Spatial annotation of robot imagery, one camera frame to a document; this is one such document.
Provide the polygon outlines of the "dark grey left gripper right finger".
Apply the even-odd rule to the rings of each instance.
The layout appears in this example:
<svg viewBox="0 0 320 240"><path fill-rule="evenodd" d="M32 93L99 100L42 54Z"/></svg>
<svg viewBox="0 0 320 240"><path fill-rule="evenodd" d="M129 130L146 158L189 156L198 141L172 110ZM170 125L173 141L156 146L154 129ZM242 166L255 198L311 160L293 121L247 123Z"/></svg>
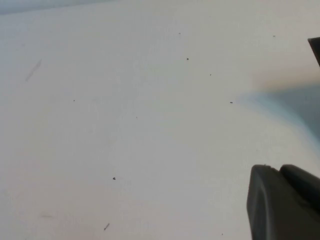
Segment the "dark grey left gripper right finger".
<svg viewBox="0 0 320 240"><path fill-rule="evenodd" d="M279 240L320 238L320 179L295 166L283 165L285 180L279 204Z"/></svg>

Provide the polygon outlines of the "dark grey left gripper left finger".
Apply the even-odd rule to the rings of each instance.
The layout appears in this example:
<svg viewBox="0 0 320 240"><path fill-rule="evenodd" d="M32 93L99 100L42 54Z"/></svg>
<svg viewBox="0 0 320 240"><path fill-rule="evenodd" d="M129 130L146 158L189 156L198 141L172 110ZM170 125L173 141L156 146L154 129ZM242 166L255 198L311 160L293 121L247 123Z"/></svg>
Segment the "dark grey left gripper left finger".
<svg viewBox="0 0 320 240"><path fill-rule="evenodd" d="M295 237L292 189L279 171L267 165L251 168L246 209L253 240Z"/></svg>

